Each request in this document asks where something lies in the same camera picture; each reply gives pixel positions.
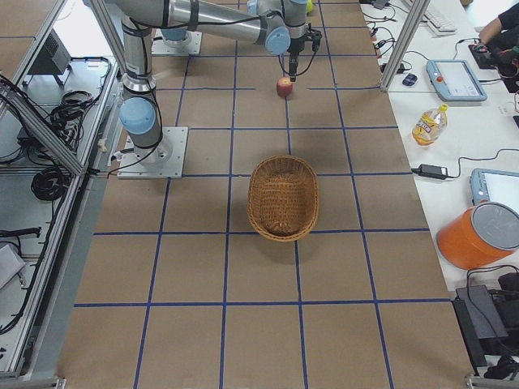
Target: orange bucket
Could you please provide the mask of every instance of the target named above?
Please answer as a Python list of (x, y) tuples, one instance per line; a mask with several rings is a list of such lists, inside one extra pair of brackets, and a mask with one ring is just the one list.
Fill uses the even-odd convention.
[(443, 227), (436, 242), (452, 264), (465, 270), (481, 267), (519, 247), (519, 215), (503, 204), (480, 203)]

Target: red apple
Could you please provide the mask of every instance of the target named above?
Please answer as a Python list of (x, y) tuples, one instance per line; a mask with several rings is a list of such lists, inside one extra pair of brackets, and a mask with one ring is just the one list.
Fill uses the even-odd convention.
[(294, 89), (294, 83), (290, 81), (290, 77), (281, 77), (277, 80), (276, 92), (279, 97), (287, 97), (292, 93)]

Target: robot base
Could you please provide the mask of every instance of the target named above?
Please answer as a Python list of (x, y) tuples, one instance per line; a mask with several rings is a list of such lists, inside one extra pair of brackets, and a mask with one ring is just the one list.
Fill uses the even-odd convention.
[[(141, 164), (138, 163), (118, 171), (118, 177), (121, 179), (149, 179), (149, 178), (181, 178), (184, 166), (184, 156), (186, 154), (187, 145), (187, 127), (164, 127), (163, 136), (173, 145), (173, 151), (169, 159), (163, 164)], [(133, 142), (130, 137), (124, 145), (125, 148), (133, 148)], [(121, 166), (130, 165), (137, 161), (134, 153), (123, 154)]]
[[(188, 32), (191, 39), (186, 44), (179, 41), (175, 46), (168, 46), (163, 40), (153, 42), (152, 55), (157, 57), (187, 57), (188, 55), (199, 55), (200, 46), (202, 45), (202, 32)], [(162, 36), (161, 30), (157, 30), (155, 37)]]

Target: tablet device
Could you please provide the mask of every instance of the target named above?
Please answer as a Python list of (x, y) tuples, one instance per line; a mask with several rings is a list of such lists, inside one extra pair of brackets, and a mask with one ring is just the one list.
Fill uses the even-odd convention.
[(427, 73), (443, 101), (485, 101), (487, 94), (464, 60), (430, 60)]
[(519, 213), (519, 173), (474, 169), (470, 175), (474, 204), (493, 201)]

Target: brown basket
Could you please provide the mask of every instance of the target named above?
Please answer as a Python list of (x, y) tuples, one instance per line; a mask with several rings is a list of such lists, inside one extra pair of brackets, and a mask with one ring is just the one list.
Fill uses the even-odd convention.
[(256, 166), (247, 215), (259, 234), (278, 242), (296, 241), (314, 228), (318, 212), (317, 176), (304, 160), (273, 156)]

